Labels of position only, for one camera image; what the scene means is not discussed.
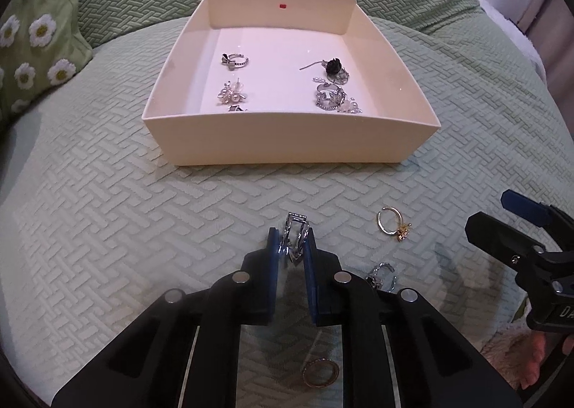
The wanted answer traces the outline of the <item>person's right hand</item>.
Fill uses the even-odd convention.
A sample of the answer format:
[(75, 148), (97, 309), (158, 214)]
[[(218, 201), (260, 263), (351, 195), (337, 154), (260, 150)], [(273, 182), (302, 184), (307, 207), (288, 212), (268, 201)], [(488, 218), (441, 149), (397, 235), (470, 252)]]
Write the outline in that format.
[(519, 370), (519, 385), (523, 390), (534, 385), (540, 376), (540, 368), (549, 349), (559, 341), (555, 334), (532, 330), (525, 346), (522, 369)]

